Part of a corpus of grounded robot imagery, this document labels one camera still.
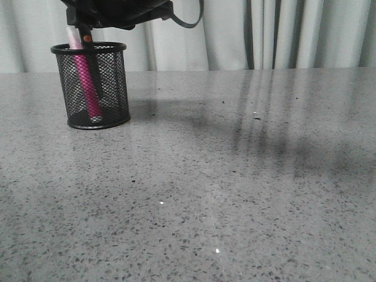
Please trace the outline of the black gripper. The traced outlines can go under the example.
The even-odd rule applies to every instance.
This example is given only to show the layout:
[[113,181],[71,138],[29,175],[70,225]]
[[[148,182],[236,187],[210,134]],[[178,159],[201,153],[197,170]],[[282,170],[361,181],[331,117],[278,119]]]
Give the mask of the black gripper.
[[88,25],[91,28],[131,30],[136,25],[154,19],[169,19],[173,15],[172,1],[63,1],[67,24]]

